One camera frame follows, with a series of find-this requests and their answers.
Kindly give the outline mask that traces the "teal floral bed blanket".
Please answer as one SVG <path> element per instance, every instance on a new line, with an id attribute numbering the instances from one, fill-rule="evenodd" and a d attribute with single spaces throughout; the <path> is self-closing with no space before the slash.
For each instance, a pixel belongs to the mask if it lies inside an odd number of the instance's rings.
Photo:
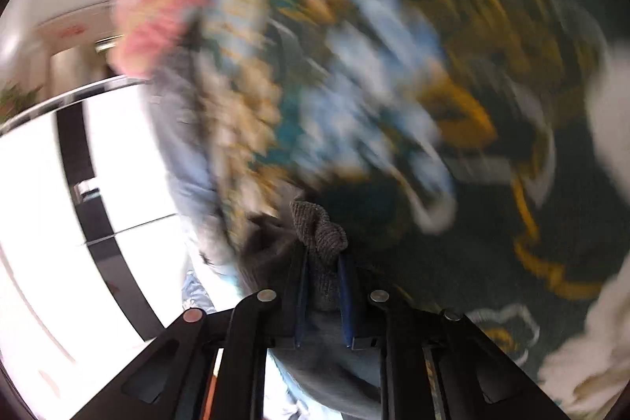
<path id="1" fill-rule="evenodd" d="M 236 265 L 302 198 L 570 419 L 629 385 L 629 0 L 209 0 L 200 78 Z"/>

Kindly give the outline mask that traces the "beige room door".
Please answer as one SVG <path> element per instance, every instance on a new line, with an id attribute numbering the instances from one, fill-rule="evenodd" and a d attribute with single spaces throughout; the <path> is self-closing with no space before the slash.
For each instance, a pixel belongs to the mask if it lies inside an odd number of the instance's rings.
<path id="1" fill-rule="evenodd" d="M 113 75 L 108 53 L 120 34 L 115 30 L 111 12 L 111 2 L 100 2 L 35 27 L 43 67 L 37 78 L 42 98 L 66 94 Z"/>

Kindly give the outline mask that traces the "green potted plant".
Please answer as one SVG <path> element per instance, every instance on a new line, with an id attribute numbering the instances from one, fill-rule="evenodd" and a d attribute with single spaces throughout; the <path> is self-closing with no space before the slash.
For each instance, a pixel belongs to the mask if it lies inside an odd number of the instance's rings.
<path id="1" fill-rule="evenodd" d="M 9 83 L 1 87 L 0 122 L 4 124 L 20 113 L 37 104 L 37 95 L 41 88 L 25 89 L 18 83 Z"/>

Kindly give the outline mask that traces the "grey fleece sweatpants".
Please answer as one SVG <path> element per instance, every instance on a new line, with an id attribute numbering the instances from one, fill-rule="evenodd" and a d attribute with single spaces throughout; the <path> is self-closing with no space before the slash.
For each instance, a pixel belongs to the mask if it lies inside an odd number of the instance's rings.
<path id="1" fill-rule="evenodd" d="M 339 256 L 348 247 L 346 232 L 314 202 L 296 198 L 281 218 L 261 214 L 249 220 L 238 273 L 246 293 L 285 278 L 299 253 L 306 270 L 298 279 L 300 322 L 296 349 L 274 349 L 272 357 L 291 394 L 306 406 L 316 403 L 344 419 L 379 419 L 379 356 L 352 352 L 344 343 Z"/>

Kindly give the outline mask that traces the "grey-blue daisy duvet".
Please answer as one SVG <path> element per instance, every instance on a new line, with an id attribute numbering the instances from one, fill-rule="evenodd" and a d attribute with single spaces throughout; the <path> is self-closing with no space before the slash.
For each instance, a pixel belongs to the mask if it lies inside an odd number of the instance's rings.
<path id="1" fill-rule="evenodd" d="M 230 309 L 243 296 L 208 158 L 192 49 L 177 46 L 158 60 L 145 100 L 174 205 L 195 234 L 198 254 L 192 264 L 206 266 L 201 281 L 204 290 L 187 287 L 183 297 L 208 310 Z"/>

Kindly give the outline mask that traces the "white sliding wardrobe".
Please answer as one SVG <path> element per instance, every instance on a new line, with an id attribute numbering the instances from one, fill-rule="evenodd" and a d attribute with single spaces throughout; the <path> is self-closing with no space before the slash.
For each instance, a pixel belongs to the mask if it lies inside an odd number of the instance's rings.
<path id="1" fill-rule="evenodd" d="M 193 305 L 236 296 L 169 191 L 122 77 L 1 129 L 1 360 L 36 418 L 67 419 Z"/>

